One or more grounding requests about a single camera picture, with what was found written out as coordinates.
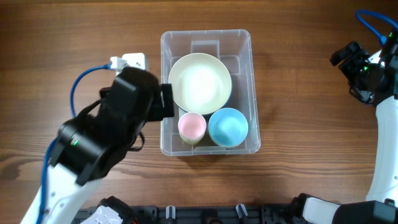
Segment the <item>light blue small bowl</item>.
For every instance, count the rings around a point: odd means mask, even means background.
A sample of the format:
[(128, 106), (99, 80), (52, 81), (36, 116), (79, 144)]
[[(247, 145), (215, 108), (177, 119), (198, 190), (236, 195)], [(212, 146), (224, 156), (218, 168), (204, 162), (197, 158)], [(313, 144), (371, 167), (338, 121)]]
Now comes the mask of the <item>light blue small bowl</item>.
[(234, 108), (214, 112), (208, 122), (208, 133), (218, 146), (232, 148), (240, 145), (248, 135), (249, 125), (245, 115)]

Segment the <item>yellow plastic cup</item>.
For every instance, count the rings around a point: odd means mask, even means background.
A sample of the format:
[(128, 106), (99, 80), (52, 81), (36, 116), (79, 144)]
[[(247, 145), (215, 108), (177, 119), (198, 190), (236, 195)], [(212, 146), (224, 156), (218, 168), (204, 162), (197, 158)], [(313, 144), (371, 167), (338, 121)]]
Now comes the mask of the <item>yellow plastic cup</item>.
[(184, 142), (186, 142), (187, 144), (194, 145), (194, 144), (199, 143), (199, 142), (202, 140), (203, 135), (201, 135), (201, 136), (199, 136), (199, 137), (197, 137), (197, 138), (188, 138), (188, 137), (186, 137), (186, 136), (180, 134), (180, 137), (181, 137), (182, 140), (183, 140)]

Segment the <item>cream large bowl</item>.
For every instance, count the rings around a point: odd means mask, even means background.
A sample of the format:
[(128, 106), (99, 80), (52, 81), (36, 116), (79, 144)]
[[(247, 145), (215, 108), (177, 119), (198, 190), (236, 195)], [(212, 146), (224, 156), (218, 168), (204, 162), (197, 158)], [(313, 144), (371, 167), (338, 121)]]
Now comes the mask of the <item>cream large bowl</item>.
[(212, 114), (224, 107), (232, 94), (232, 78), (218, 58), (204, 53), (188, 54), (175, 62), (167, 83), (175, 104), (186, 112)]

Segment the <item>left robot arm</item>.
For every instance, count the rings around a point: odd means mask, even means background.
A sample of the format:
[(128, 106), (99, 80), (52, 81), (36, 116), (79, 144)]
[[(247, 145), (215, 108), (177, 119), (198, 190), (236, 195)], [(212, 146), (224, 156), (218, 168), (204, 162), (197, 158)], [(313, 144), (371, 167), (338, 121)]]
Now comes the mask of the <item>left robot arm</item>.
[(174, 116), (172, 86), (140, 68), (123, 68), (99, 95), (60, 126), (23, 223), (70, 223), (109, 171), (142, 149), (134, 143), (144, 125)]

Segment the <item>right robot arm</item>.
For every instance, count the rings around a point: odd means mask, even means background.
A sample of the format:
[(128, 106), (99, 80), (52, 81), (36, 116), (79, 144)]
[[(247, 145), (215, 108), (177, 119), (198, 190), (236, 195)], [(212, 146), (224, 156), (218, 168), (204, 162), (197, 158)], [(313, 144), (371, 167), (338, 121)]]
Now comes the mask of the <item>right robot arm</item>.
[(348, 79), (350, 95), (376, 109), (373, 180), (363, 202), (338, 204), (300, 194), (292, 215), (309, 223), (397, 223), (397, 30), (373, 55), (352, 41), (330, 63)]

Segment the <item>dark blue plate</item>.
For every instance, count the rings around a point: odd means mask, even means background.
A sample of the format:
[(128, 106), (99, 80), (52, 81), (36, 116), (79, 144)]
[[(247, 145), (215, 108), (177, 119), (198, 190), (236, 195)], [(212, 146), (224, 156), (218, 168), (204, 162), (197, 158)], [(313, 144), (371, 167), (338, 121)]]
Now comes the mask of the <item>dark blue plate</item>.
[(215, 82), (180, 82), (174, 90), (174, 101), (184, 111), (212, 114), (224, 107), (232, 96), (230, 84)]

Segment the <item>pink plastic cup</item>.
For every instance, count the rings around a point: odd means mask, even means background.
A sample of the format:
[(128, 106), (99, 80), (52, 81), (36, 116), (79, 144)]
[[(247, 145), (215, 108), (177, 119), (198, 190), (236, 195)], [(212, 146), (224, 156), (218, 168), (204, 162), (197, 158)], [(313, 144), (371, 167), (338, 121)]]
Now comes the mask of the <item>pink plastic cup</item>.
[(206, 120), (205, 118), (194, 112), (185, 113), (178, 121), (178, 131), (188, 138), (197, 138), (205, 135)]

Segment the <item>clear plastic storage container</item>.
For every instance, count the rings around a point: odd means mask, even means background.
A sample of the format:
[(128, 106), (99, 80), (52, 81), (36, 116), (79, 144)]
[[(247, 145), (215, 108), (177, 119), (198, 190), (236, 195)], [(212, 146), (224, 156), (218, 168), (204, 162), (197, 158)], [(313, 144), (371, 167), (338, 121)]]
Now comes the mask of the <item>clear plastic storage container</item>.
[(166, 156), (254, 154), (261, 147), (250, 33), (244, 29), (167, 31), (161, 80), (175, 116), (160, 126)]

